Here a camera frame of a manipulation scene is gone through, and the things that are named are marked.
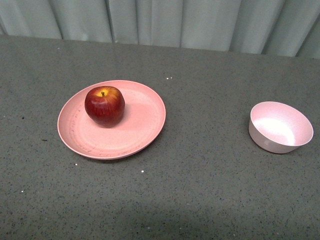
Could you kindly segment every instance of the curtain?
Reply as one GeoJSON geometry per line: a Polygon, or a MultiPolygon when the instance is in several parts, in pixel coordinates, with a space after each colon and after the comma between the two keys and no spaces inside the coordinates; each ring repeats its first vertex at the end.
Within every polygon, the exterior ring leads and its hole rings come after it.
{"type": "Polygon", "coordinates": [[[0,34],[320,59],[320,0],[0,0],[0,34]]]}

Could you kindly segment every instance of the pink bowl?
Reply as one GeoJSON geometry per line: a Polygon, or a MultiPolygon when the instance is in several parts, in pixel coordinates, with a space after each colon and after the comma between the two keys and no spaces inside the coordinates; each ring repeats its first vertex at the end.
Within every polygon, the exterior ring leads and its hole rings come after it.
{"type": "Polygon", "coordinates": [[[310,142],[314,130],[310,121],[295,108],[265,101],[252,108],[249,133],[261,148],[285,154],[310,142]]]}

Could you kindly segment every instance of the table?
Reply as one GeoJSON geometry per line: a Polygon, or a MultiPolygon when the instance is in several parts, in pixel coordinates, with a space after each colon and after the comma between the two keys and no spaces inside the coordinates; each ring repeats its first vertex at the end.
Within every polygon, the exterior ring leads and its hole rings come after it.
{"type": "Polygon", "coordinates": [[[0,36],[0,239],[316,239],[320,60],[0,36]],[[78,91],[147,85],[166,121],[120,160],[76,154],[57,119],[78,91]],[[287,154],[258,147],[251,108],[288,104],[312,123],[287,154]]]}

